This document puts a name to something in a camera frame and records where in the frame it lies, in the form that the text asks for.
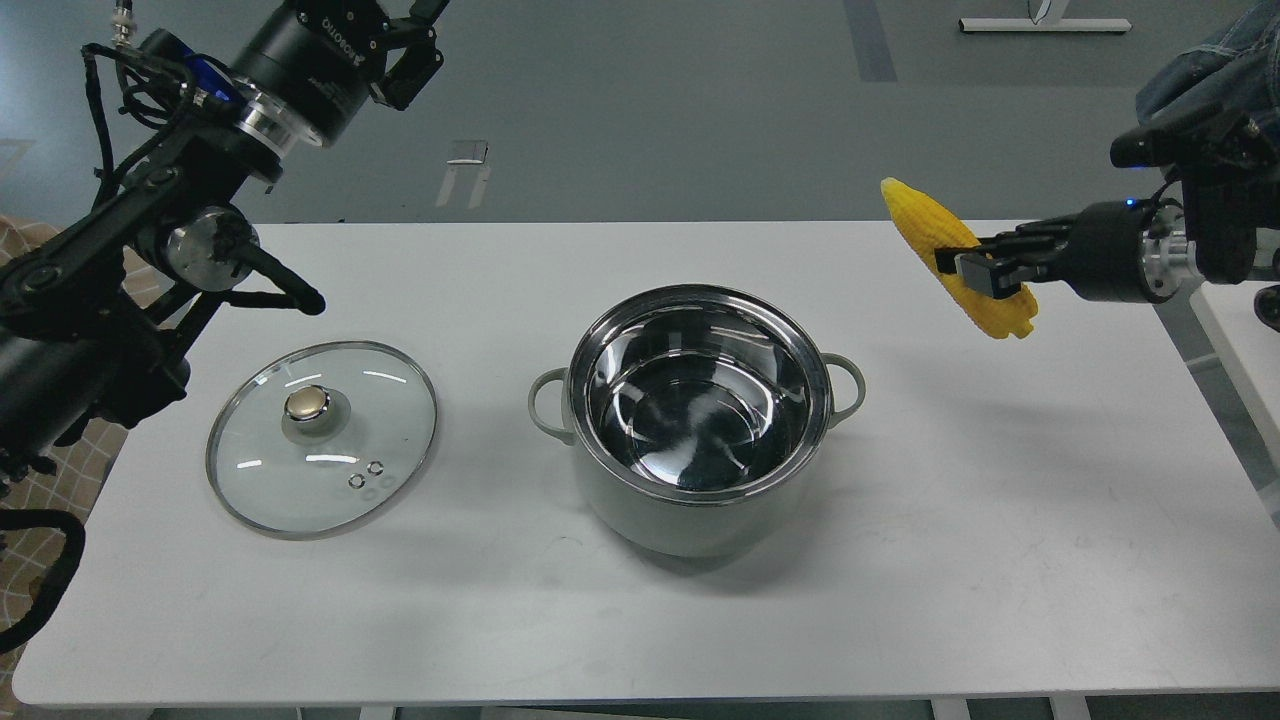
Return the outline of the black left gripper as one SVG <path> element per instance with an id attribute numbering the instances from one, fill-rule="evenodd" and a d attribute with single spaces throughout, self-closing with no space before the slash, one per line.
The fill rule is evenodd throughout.
<path id="1" fill-rule="evenodd" d="M 390 20 L 378 1 L 283 1 L 230 64 L 307 127 L 310 143 L 333 145 L 387 68 L 372 46 Z M 372 100 L 406 110 L 444 65 L 434 28 L 380 40 L 403 54 L 371 85 Z"/>

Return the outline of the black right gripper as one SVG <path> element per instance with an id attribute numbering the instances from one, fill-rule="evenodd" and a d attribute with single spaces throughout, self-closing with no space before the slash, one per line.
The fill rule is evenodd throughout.
<path id="1" fill-rule="evenodd" d="M 1158 219 L 1158 202 L 1096 202 L 978 238 L 972 251 L 955 256 L 955 274 L 988 299 L 1011 299 L 1025 283 L 1043 281 L 1062 282 L 1088 301 L 1162 304 L 1176 282 L 1148 263 L 1149 231 Z"/>

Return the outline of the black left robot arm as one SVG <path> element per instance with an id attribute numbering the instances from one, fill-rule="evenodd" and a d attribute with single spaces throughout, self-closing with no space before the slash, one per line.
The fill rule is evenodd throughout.
<path id="1" fill-rule="evenodd" d="M 283 1 L 230 64 L 157 29 L 81 49 L 101 154 L 91 213 L 3 268 L 3 491 L 51 475 L 93 419 L 132 428 L 186 396 L 221 306 L 315 316 L 321 293 L 260 245 L 233 197 L 275 183 L 367 101 L 404 110 L 443 65 L 443 1 Z"/>

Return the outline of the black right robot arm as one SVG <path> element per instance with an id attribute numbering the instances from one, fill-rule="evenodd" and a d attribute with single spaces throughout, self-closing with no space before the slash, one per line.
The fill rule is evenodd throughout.
<path id="1" fill-rule="evenodd" d="M 1262 281 L 1257 319 L 1277 328 L 1277 259 L 1254 264 L 1261 229 L 1277 228 L 1277 147 L 1243 110 L 1208 102 L 1117 136 L 1116 168 L 1156 168 L 1169 199 L 1096 202 L 1028 222 L 973 249 L 946 245 L 938 269 L 995 300 L 1029 283 L 1062 282 L 1094 302 L 1164 304 L 1193 283 Z"/>

